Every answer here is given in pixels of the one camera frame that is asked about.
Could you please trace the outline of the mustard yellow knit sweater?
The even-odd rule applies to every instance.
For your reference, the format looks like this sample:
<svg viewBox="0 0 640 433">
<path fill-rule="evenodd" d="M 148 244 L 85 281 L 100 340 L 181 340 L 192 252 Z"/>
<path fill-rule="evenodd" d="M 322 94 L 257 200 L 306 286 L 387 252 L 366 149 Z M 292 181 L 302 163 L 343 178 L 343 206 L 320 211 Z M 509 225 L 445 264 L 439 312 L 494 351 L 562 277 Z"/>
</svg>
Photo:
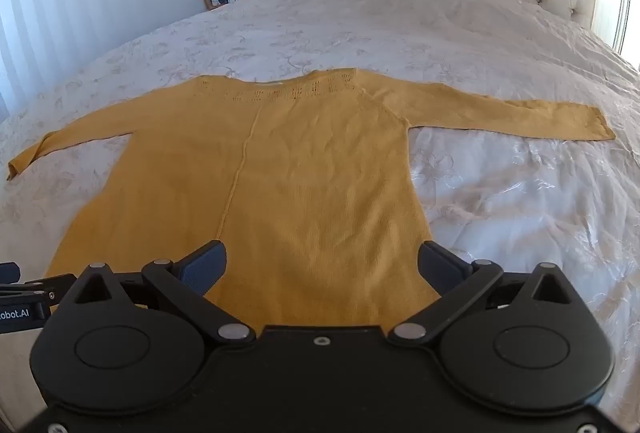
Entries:
<svg viewBox="0 0 640 433">
<path fill-rule="evenodd" d="M 50 265 L 135 271 L 206 242 L 227 250 L 207 296 L 254 328 L 390 328 L 432 304 L 416 257 L 431 239 L 409 170 L 410 130 L 614 138 L 574 102 L 500 100 L 357 69 L 279 84 L 200 76 L 113 104 L 44 135 L 11 176 L 47 154 L 126 136 L 103 190 Z"/>
</svg>

